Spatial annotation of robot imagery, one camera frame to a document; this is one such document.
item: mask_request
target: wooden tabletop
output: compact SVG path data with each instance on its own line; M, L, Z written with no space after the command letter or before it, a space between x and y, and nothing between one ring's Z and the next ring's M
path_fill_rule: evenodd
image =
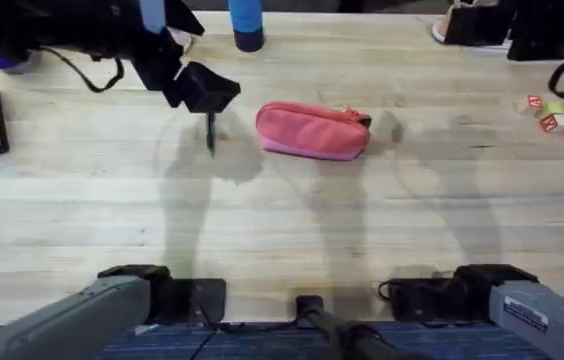
M130 66L101 95L52 56L0 72L0 324L130 263L226 279L227 320L286 319L298 294L381 317L380 281L467 263L513 264L564 295L563 140L513 110L548 95L555 63L441 46L434 16L266 14L254 54L236 49L228 14L198 17L207 33L189 57L242 85L215 158L204 117L170 109ZM70 56L96 83L114 72ZM255 114L280 100L372 115L368 151L262 152Z

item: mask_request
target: sticker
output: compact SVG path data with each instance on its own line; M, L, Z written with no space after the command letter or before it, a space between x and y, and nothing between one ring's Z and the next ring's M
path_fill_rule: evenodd
M527 96L527 102L531 107L542 107L542 98L539 96L529 95Z
M504 311L542 332L546 332L549 329L548 316L537 310L533 310L512 297L504 297Z
M548 118L540 121L540 125L542 126L542 129L544 129L544 131L550 132L551 130L558 127L558 122L553 116L549 116Z

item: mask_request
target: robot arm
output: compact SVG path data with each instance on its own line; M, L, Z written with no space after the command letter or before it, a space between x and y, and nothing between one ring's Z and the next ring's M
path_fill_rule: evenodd
M96 61L127 59L147 90L161 91L171 107L184 102L194 113L221 112L240 85L200 63L183 66L182 47L167 27L204 32L181 0L0 0L0 68L45 47Z
M387 299L398 321L485 321L564 360L564 298L511 265L468 265L452 279L391 279Z
M93 285L0 328L0 360L92 359L128 329L143 324L151 305L149 281L137 276Z
M0 327L0 360L93 359L112 340L142 324L224 317L226 283L173 279L166 267L128 265L98 274L89 287Z

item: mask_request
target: water bottle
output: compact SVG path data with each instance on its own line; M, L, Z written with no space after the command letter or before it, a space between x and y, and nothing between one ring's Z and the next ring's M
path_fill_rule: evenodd
M258 51L264 45L261 0L229 0L235 46L244 52Z

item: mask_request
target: colorful block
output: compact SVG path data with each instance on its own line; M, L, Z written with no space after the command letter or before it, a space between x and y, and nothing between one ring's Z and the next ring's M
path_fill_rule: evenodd
M542 109L535 113L535 117L542 120L556 114L564 114L564 105L562 105L562 103L552 101L545 103Z
M546 132L559 132L564 130L564 114L550 115L540 120L540 126Z
M517 111L523 115L532 115L542 109L542 98L537 95L529 95L524 101L520 101Z

